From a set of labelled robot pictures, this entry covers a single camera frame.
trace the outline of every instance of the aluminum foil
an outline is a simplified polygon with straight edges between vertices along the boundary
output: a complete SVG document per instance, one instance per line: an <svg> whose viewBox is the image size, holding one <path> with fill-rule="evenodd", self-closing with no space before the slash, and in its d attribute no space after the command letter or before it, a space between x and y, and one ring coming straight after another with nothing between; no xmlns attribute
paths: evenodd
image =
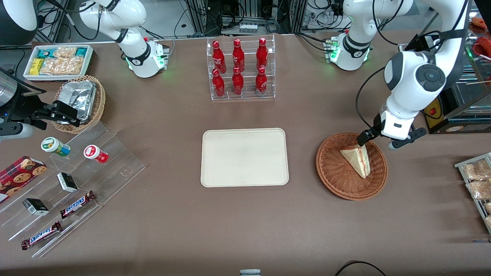
<svg viewBox="0 0 491 276"><path fill-rule="evenodd" d="M60 91L58 100L68 104L77 110L77 119L81 124L90 121L97 85L91 81L66 83Z"/></svg>

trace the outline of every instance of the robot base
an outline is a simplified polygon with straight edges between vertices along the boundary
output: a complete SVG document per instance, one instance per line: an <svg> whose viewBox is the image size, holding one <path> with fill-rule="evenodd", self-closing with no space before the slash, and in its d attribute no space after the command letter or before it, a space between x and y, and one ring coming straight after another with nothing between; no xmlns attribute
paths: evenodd
<svg viewBox="0 0 491 276"><path fill-rule="evenodd" d="M132 65L128 59L128 65L130 69L140 78L149 78L162 70L167 69L167 63L169 61L169 48L165 48L162 44L154 41L147 41L150 45L150 56L140 66Z"/></svg>
<svg viewBox="0 0 491 276"><path fill-rule="evenodd" d="M334 63L339 68L346 71L354 71L360 68L362 64L367 60L370 49L367 50L364 57L352 57L351 54L346 49L344 49L343 39L345 36L346 34L342 33L339 36L333 36L331 40L324 43L324 50L332 51L332 53L326 53L326 62Z"/></svg>

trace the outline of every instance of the red bottle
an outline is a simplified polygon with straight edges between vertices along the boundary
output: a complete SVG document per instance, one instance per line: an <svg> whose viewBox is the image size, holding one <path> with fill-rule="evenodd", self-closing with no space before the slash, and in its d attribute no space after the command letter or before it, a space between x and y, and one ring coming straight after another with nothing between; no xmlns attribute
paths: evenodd
<svg viewBox="0 0 491 276"><path fill-rule="evenodd" d="M220 72L217 68L213 69L213 89L215 90L215 94L219 98L225 97L225 83L223 82L223 78L220 76Z"/></svg>
<svg viewBox="0 0 491 276"><path fill-rule="evenodd" d="M232 57L234 59L234 66L238 66L241 72L243 72L246 68L246 59L244 57L244 50L241 47L241 40L234 40L234 52L232 53Z"/></svg>
<svg viewBox="0 0 491 276"><path fill-rule="evenodd" d="M225 56L223 55L222 50L220 49L220 43L218 41L213 41L213 63L215 64L215 68L217 68L221 74L225 74L227 72L227 66L225 65Z"/></svg>
<svg viewBox="0 0 491 276"><path fill-rule="evenodd" d="M259 68L259 74L256 77L256 94L259 97L263 97L266 94L266 82L268 78L265 75L266 69L264 66Z"/></svg>
<svg viewBox="0 0 491 276"><path fill-rule="evenodd" d="M259 70L261 66L266 67L266 65L268 65L268 49L266 49L266 38L264 37L259 39L259 48L257 48L256 59L257 70Z"/></svg>
<svg viewBox="0 0 491 276"><path fill-rule="evenodd" d="M242 96L244 93L244 78L242 77L241 70L238 66L234 67L232 82L234 83L234 93L237 96Z"/></svg>

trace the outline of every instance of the snickers bar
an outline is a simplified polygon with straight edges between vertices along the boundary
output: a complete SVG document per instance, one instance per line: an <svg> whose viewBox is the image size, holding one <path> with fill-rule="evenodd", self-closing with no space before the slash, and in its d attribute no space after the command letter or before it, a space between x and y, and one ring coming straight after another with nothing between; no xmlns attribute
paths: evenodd
<svg viewBox="0 0 491 276"><path fill-rule="evenodd" d="M82 208L82 206L86 205L87 203L89 203L89 201L93 200L94 198L95 195L94 192L92 191L89 191L88 193L84 194L83 197L72 203L72 205L66 207L65 210L60 211L61 218L62 219L67 218L69 215L73 214L74 212Z"/></svg>
<svg viewBox="0 0 491 276"><path fill-rule="evenodd" d="M55 222L51 227L47 228L43 232L35 235L34 237L22 241L22 250L27 250L31 246L35 245L37 242L46 239L48 236L51 236L54 233L58 233L63 231L61 229L61 224L59 221Z"/></svg>

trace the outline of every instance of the small black box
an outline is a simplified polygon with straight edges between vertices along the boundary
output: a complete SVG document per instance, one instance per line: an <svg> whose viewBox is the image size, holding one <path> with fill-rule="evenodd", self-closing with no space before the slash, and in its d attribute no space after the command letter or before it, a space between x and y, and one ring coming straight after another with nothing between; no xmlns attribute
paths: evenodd
<svg viewBox="0 0 491 276"><path fill-rule="evenodd" d="M77 185L75 184L73 177L66 172L61 172L58 174L58 182L60 183L61 188L64 191L70 193L74 193L77 191Z"/></svg>
<svg viewBox="0 0 491 276"><path fill-rule="evenodd" d="M26 198L22 204L27 208L29 213L33 215L44 216L49 212L43 202L37 198Z"/></svg>

